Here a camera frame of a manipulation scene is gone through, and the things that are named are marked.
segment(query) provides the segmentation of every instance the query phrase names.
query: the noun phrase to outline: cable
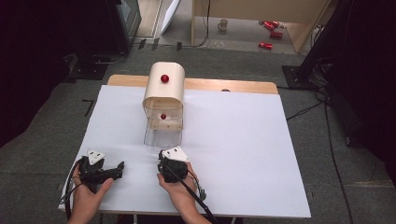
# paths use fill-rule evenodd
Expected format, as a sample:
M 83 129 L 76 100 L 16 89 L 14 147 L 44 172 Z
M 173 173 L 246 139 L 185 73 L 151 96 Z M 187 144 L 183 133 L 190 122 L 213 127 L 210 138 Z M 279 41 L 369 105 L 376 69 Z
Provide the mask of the cable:
M 198 178 L 189 170 L 187 170 L 191 175 L 192 178 L 194 180 L 194 184 L 197 186 L 198 188 L 198 192 L 199 192 L 199 198 L 204 201 L 206 199 L 206 194 L 205 194 L 205 190 L 202 189 L 201 185 L 199 184 Z
M 352 9 L 353 9 L 353 7 L 355 5 L 355 0 L 351 0 L 351 1 L 352 1 L 352 3 L 350 5 L 350 9 L 349 9 L 349 12 L 348 12 L 348 15 L 347 15 L 347 20 L 346 20 L 346 29 L 345 29 L 345 35 L 344 35 L 344 43 L 342 43 L 343 49 L 345 48 L 345 45 L 347 43 L 347 33 L 348 33 L 348 30 L 349 30 L 350 17 L 351 17 L 351 14 L 352 14 Z M 322 29 L 324 28 L 324 26 L 317 26 L 317 28 L 319 28 L 319 31 L 316 33 L 316 36 L 315 36 L 315 39 L 314 39 L 314 44 L 315 44 L 315 42 L 317 40 L 317 35 L 321 34 Z M 311 48 L 312 48 L 313 47 L 312 46 L 312 34 L 311 34 L 310 44 L 311 44 Z M 328 85 L 328 82 L 324 78 L 324 75 L 325 75 L 326 71 L 324 71 L 323 64 L 320 63 L 320 61 L 321 60 L 328 60 L 328 59 L 333 59 L 334 60 L 335 58 L 321 58 L 321 59 L 318 59 L 316 61 L 316 64 L 315 64 L 315 68 L 317 69 L 317 71 L 319 71 L 321 73 L 321 75 L 316 74 L 316 78 L 318 78 L 322 82 L 323 85 Z
M 192 189 L 186 183 L 184 183 L 184 181 L 180 177 L 178 177 L 178 175 L 175 174 L 175 172 L 168 165 L 165 164 L 165 167 L 172 173 L 172 175 L 177 178 L 177 180 L 184 186 L 184 188 L 186 188 L 186 190 L 195 199 L 195 201 L 198 202 L 198 204 L 201 205 L 202 208 L 204 208 L 209 218 L 212 219 L 212 223 L 219 224 L 218 220 L 215 218 L 215 216 L 213 216 L 212 212 L 210 212 L 209 207 L 204 204 L 204 202 L 195 194 L 195 192 L 192 191 Z
M 208 5 L 207 5 L 206 23 L 205 23 L 205 19 L 204 19 L 204 16 L 203 16 L 204 27 L 206 28 L 206 36 L 204 37 L 204 40 L 203 40 L 203 41 L 201 42 L 201 44 L 199 44 L 199 45 L 195 45 L 195 46 L 192 46 L 192 45 L 183 46 L 183 48 L 186 48 L 186 49 L 190 49 L 190 48 L 200 48 L 200 47 L 204 46 L 204 44 L 206 43 L 206 41 L 209 40 L 209 14 L 210 14 L 210 3 L 211 3 L 211 0 L 209 0 L 209 3 L 208 3 Z M 162 45 L 162 44 L 158 44 L 157 46 L 158 46 L 158 47 L 176 47 L 176 45 Z
M 317 103 L 317 104 L 315 104 L 315 105 L 309 106 L 309 107 L 306 108 L 306 109 L 300 110 L 299 112 L 295 113 L 294 115 L 288 117 L 286 120 L 294 119 L 294 118 L 296 118 L 296 117 L 298 117 L 298 116 L 300 116 L 300 115 L 302 115 L 302 114 L 305 114 L 305 113 L 308 112 L 310 109 L 312 109 L 312 108 L 314 108 L 314 107 L 317 107 L 318 105 L 321 105 L 322 103 L 323 103 L 323 102 L 319 102 L 319 103 Z
M 344 189 L 344 183 L 343 183 L 343 180 L 341 178 L 340 172 L 338 170 L 337 162 L 335 161 L 335 157 L 334 157 L 334 151 L 332 149 L 332 132 L 331 132 L 331 129 L 330 129 L 329 115 L 327 113 L 327 104 L 324 105 L 324 113 L 325 113 L 326 123 L 327 123 L 327 132 L 329 134 L 328 137 L 329 137 L 329 144 L 330 144 L 330 152 L 332 153 L 332 163 L 334 164 L 335 172 L 337 173 L 337 177 L 338 177 L 338 181 L 340 183 L 341 191 L 343 191 L 344 200 L 346 201 L 346 209 L 347 209 L 347 212 L 348 212 L 348 215 L 349 215 L 349 222 L 350 222 L 350 224 L 353 224 L 352 212 L 350 211 L 349 201 L 347 199 L 347 194 L 346 194 L 346 191 Z
M 67 178 L 67 182 L 66 182 L 66 188 L 64 188 L 64 196 L 62 197 L 63 201 L 61 202 L 61 204 L 64 204 L 64 209 L 66 210 L 66 216 L 67 216 L 67 220 L 70 219 L 70 217 L 72 216 L 72 212 L 71 212 L 71 208 L 70 208 L 70 196 L 71 193 L 79 186 L 81 186 L 81 184 L 77 185 L 75 188 L 70 189 L 70 183 L 73 177 L 73 173 L 76 170 L 76 167 L 81 163 L 82 159 L 79 159 L 73 166 L 72 170 L 70 171 L 69 177 Z
M 315 34 L 314 40 L 312 40 L 312 35 L 313 35 L 313 33 L 311 33 L 310 40 L 309 40 L 309 43 L 310 43 L 311 48 L 312 48 L 312 47 L 315 45 L 315 43 L 317 42 L 319 36 L 321 35 L 321 33 L 322 33 L 322 31 L 323 31 L 323 28 L 324 28 L 324 25 L 320 25 L 320 26 L 317 25 L 316 29 L 318 29 L 318 31 L 317 31 L 317 33 Z
M 122 57 L 120 59 L 116 60 L 115 62 L 108 62 L 108 63 L 98 63 L 96 61 L 93 61 L 93 62 L 96 63 L 96 64 L 114 64 L 114 63 L 119 63 L 120 61 L 122 61 L 125 58 L 126 54 L 127 53 L 123 53 Z

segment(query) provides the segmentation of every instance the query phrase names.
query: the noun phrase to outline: red button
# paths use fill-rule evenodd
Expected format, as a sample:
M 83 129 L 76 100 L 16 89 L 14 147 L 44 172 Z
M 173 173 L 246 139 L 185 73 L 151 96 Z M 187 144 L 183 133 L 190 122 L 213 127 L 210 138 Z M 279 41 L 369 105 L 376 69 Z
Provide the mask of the red button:
M 162 76 L 161 76 L 161 81 L 162 81 L 163 83 L 167 83 L 167 82 L 169 81 L 169 76 L 168 76 L 168 75 L 162 75 Z

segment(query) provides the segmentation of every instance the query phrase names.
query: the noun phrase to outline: white table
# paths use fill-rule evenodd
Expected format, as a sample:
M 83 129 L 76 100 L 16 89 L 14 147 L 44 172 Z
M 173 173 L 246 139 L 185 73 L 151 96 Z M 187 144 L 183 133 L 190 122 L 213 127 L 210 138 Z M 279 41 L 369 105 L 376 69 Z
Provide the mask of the white table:
M 89 149 L 104 152 L 105 169 L 125 161 L 102 212 L 177 214 L 158 185 L 158 155 L 143 144 L 144 93 L 103 86 L 77 154 L 76 160 Z M 215 216 L 310 217 L 279 95 L 185 90 L 184 106 L 181 146 Z

